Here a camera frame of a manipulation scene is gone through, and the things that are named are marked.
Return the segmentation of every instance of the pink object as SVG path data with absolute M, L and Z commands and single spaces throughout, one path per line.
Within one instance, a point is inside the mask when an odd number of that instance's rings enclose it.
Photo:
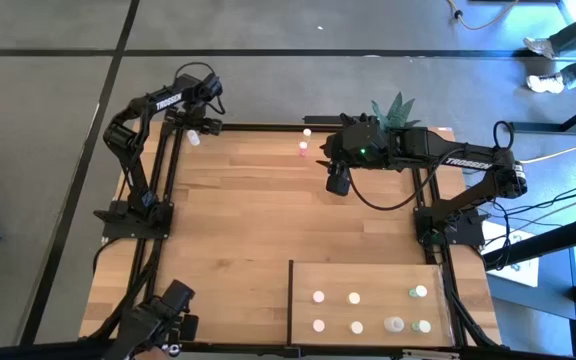
M 301 156 L 306 156 L 308 152 L 308 143 L 305 141 L 302 141 L 299 143 L 299 155 Z

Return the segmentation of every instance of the sneaker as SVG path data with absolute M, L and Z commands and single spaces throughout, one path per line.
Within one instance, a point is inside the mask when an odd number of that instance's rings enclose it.
M 565 88 L 561 73 L 542 76 L 530 75 L 526 78 L 526 85 L 534 92 L 548 91 L 553 94 L 559 94 Z
M 524 38 L 524 45 L 536 54 L 543 55 L 551 60 L 555 58 L 555 50 L 552 49 L 552 44 L 548 39 Z

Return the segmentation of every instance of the green leaves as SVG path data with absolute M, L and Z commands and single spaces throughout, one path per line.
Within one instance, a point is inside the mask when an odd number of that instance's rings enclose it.
M 414 103 L 415 99 L 408 100 L 404 103 L 403 96 L 401 95 L 401 92 L 399 92 L 395 97 L 395 100 L 392 102 L 392 105 L 390 105 L 390 109 L 386 116 L 381 113 L 379 105 L 374 101 L 372 101 L 372 110 L 375 113 L 375 116 L 377 116 L 377 119 L 379 119 L 379 123 L 383 130 L 392 128 L 410 128 L 421 122 L 421 120 L 407 122 Z

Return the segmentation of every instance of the white bottle cap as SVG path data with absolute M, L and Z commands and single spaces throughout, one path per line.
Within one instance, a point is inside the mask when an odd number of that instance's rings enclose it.
M 417 287 L 410 291 L 410 294 L 413 297 L 425 297 L 428 295 L 428 289 L 426 289 L 426 287 L 423 285 L 417 285 Z
M 326 324 L 324 324 L 323 320 L 315 320 L 312 322 L 312 329 L 316 332 L 322 332 L 326 328 Z
M 361 334 L 364 332 L 364 326 L 359 321 L 353 321 L 352 324 L 350 324 L 350 331 L 352 331 L 353 334 Z
M 384 326 L 389 332 L 401 332 L 406 327 L 404 320 L 398 316 L 386 318 L 384 320 Z
M 426 320 L 419 320 L 412 324 L 412 329 L 427 334 L 430 332 L 430 329 L 432 329 L 432 326 L 430 326 L 430 323 Z
M 317 304 L 324 302 L 325 298 L 326 296 L 324 295 L 323 291 L 315 291 L 315 293 L 312 294 L 312 300 Z
M 195 130 L 188 130 L 186 131 L 186 137 L 188 137 L 188 141 L 190 141 L 190 145 L 197 146 L 199 145 L 199 134 Z
M 354 293 L 354 292 L 348 294 L 348 303 L 349 304 L 357 305 L 357 304 L 359 304 L 360 300 L 361 300 L 361 298 L 359 297 L 359 294 Z

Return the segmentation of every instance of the gray floor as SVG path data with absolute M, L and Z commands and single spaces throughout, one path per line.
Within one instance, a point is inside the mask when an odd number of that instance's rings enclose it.
M 0 47 L 113 48 L 128 3 L 26 0 L 22 5 L 0 0 Z M 458 3 L 471 23 L 487 21 L 500 7 Z M 482 32 L 456 27 L 449 18 L 449 6 L 440 0 L 192 0 L 183 6 L 171 0 L 142 0 L 128 46 L 514 50 L 523 36 L 545 36 L 564 26 L 554 5 L 535 3 L 520 4 L 503 22 Z M 15 341 L 16 326 L 109 60 L 0 58 L 0 229 L 4 233 L 0 345 Z M 428 126 L 452 127 L 460 141 L 491 145 L 492 124 L 498 120 L 555 123 L 576 112 L 576 89 L 561 95 L 535 94 L 523 85 L 527 74 L 547 73 L 567 64 L 539 58 L 124 58 L 105 122 L 129 99 L 168 83 L 177 66 L 190 60 L 208 61 L 221 76 L 228 122 L 295 123 L 304 115 L 369 112 L 370 100 L 386 107 L 401 91 L 405 98 L 416 99 L 412 118 Z M 205 73 L 200 68 L 189 70 Z M 573 145 L 576 137 L 518 135 L 513 150 L 517 158 L 528 159 Z M 116 160 L 103 144 L 97 144 L 40 328 L 40 342 L 77 336 L 101 232 L 92 211 L 107 206 L 118 172 Z M 576 153 L 531 165 L 526 173 L 529 193 L 513 206 L 547 200 L 576 186 Z M 476 179 L 473 175 L 468 181 Z M 567 223 L 571 214 L 550 220 Z M 534 218 L 539 213 L 529 215 Z M 512 304 L 496 302 L 495 306 L 503 315 L 499 318 L 505 319 L 500 320 L 505 343 L 523 350 L 569 353 L 563 344 L 565 334 L 546 332 L 560 319 L 528 316 L 529 310 Z M 526 325 L 527 319 L 532 325 Z

